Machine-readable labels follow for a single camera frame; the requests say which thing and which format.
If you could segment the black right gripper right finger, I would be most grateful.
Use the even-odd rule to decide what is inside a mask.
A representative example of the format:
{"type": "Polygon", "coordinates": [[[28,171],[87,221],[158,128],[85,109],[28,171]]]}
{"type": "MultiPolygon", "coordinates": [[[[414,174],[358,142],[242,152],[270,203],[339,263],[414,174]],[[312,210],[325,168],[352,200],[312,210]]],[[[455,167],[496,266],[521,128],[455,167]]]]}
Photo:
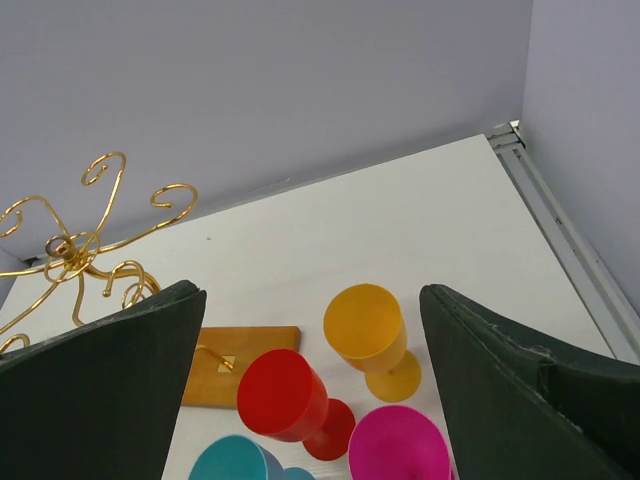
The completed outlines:
{"type": "Polygon", "coordinates": [[[445,285],[424,286],[419,303],[461,478],[638,478],[638,366],[445,285]]]}

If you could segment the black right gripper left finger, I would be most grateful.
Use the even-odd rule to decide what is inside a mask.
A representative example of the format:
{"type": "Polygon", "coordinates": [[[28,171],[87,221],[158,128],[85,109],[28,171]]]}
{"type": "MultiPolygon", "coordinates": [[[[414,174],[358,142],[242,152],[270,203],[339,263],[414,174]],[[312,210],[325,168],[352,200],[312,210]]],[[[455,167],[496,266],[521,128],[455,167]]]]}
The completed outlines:
{"type": "Polygon", "coordinates": [[[161,478],[206,298],[182,280],[2,354],[2,478],[161,478]]]}

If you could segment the magenta wine glass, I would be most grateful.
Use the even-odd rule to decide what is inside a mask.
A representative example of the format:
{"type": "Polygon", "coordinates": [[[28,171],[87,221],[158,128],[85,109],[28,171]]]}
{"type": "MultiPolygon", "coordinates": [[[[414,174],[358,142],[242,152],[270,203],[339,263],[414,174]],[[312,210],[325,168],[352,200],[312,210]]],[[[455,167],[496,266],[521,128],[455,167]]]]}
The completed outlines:
{"type": "Polygon", "coordinates": [[[353,479],[454,477],[446,440],[421,412],[404,405],[376,408],[357,423],[348,446],[353,479]]]}

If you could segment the teal wine glass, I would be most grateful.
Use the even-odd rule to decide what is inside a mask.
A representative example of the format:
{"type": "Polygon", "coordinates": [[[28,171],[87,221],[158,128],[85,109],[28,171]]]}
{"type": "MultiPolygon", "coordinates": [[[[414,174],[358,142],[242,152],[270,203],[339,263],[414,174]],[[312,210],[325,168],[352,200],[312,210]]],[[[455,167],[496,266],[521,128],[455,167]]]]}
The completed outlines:
{"type": "Polygon", "coordinates": [[[301,467],[284,468],[272,453],[245,436],[229,435],[216,440],[199,455],[189,479],[313,480],[314,476],[301,467]]]}

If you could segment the wooden rack base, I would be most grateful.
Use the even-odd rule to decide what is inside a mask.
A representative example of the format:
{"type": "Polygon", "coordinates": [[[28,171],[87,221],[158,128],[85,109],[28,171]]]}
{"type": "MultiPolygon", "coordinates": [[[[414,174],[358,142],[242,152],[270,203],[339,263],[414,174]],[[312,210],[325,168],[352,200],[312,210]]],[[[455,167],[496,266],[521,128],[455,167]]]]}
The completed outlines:
{"type": "Polygon", "coordinates": [[[187,407],[236,407],[237,390],[249,365],[274,349],[297,351],[296,326],[203,327],[184,390],[187,407]]]}

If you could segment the yellow wine glass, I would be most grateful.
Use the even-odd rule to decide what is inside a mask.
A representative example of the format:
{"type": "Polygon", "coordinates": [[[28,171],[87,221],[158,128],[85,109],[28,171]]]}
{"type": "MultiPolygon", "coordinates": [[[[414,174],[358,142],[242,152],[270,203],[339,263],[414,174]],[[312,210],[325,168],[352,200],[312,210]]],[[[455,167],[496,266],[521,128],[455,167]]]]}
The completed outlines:
{"type": "Polygon", "coordinates": [[[331,348],[364,374],[379,400],[402,402],[418,390],[421,366],[408,348],[400,304],[387,289],[364,283],[341,291],[325,310],[323,329],[331,348]]]}

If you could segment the red wine glass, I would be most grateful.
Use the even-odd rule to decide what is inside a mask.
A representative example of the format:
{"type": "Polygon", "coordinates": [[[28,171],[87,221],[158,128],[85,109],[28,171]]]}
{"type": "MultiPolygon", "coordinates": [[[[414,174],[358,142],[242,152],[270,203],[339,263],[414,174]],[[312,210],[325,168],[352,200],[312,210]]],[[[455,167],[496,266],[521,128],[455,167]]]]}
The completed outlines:
{"type": "Polygon", "coordinates": [[[268,351],[250,364],[241,378],[236,404],[250,431],[300,443],[320,461],[345,455],[356,425],[351,408],[331,398],[307,360],[290,349],[268,351]]]}

